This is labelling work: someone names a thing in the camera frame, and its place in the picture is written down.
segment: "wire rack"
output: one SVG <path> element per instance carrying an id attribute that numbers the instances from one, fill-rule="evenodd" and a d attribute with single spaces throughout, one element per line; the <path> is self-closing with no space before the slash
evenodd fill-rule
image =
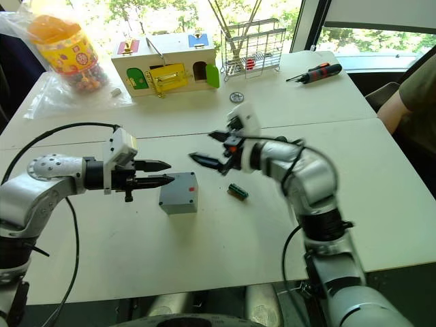
<path id="1" fill-rule="evenodd" d="M 231 25 L 227 32 L 221 31 L 224 80 L 242 74 L 245 78 L 260 76 L 269 68 L 279 70 L 285 32 L 276 18 Z"/>

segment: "white table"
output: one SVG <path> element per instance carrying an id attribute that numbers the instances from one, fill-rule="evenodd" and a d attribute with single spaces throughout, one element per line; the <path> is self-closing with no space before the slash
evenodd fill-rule
<path id="1" fill-rule="evenodd" d="M 234 107 L 229 100 L 234 91 L 242 92 L 245 99 L 253 103 L 262 127 L 374 118 L 375 113 L 345 72 L 308 85 L 285 82 L 286 78 L 323 62 L 333 64 L 337 60 L 331 52 L 285 54 L 280 72 L 270 69 L 262 76 L 250 79 L 237 76 L 222 82 L 217 90 L 171 93 L 165 99 L 136 97 L 137 104 L 128 108 L 85 108 L 81 112 L 47 119 L 25 119 L 24 113 L 48 77 L 43 74 L 0 137 L 0 149 L 23 147 L 49 129 L 81 121 L 128 126 L 129 132 L 137 138 L 206 133 L 225 125 L 225 116 Z M 75 128 L 62 131 L 38 146 L 102 141 L 106 132 L 98 127 Z"/>
<path id="2" fill-rule="evenodd" d="M 378 119 L 264 129 L 263 135 L 304 137 L 329 155 L 339 170 L 339 205 L 354 221 L 351 233 L 365 270 L 436 261 L 436 202 Z M 169 172 L 195 171 L 199 184 L 196 217 L 168 217 L 158 206 L 159 190 L 104 196 L 88 191 L 72 197 L 80 230 L 80 268 L 71 302 L 131 298 L 281 280 L 283 243 L 295 226 L 275 183 L 259 172 L 231 171 L 226 177 L 194 164 L 187 154 L 220 155 L 221 144 L 206 135 L 139 140 L 137 158 L 171 163 Z M 1 151 L 4 171 L 17 150 Z M 31 149 L 14 174 L 44 153 L 101 159 L 102 143 Z M 246 203 L 226 193 L 245 188 Z M 59 302 L 72 275 L 71 213 L 60 203 L 38 240 L 49 252 L 34 253 L 26 276 L 28 304 Z M 287 257 L 290 279 L 305 278 L 301 234 Z"/>

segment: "robotic arm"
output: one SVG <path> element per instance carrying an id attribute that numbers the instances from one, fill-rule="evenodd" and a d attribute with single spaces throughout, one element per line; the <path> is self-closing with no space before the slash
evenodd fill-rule
<path id="1" fill-rule="evenodd" d="M 227 162 L 200 153 L 190 156 L 222 175 L 232 168 L 260 170 L 280 183 L 303 229 L 310 288 L 328 326 L 412 326 L 378 291 L 366 286 L 347 231 L 352 224 L 343 221 L 338 210 L 337 173 L 330 161 L 315 149 L 283 137 L 262 140 L 249 104 L 235 107 L 228 118 L 227 131 L 209 134 L 223 143 Z"/>
<path id="2" fill-rule="evenodd" d="M 136 171 L 156 172 L 171 166 L 162 161 L 135 160 L 136 139 L 118 128 L 104 143 L 104 160 L 49 154 L 34 159 L 27 172 L 0 186 L 0 326 L 15 325 L 24 309 L 29 285 L 22 282 L 35 244 L 55 206 L 87 189 L 124 191 L 170 183 L 161 175 L 137 178 Z"/>

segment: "wooden lock box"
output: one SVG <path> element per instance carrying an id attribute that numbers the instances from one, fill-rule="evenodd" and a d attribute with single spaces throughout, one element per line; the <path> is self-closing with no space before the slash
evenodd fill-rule
<path id="1" fill-rule="evenodd" d="M 208 34 L 163 34 L 118 42 L 112 62 L 132 97 L 219 87 Z"/>

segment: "orange lid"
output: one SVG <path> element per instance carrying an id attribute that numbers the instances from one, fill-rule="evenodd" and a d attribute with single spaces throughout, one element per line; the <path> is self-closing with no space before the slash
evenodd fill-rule
<path id="1" fill-rule="evenodd" d="M 76 22 L 65 22 L 56 17 L 41 15 L 27 27 L 31 41 L 36 44 L 51 44 L 66 40 L 79 32 L 81 27 Z"/>

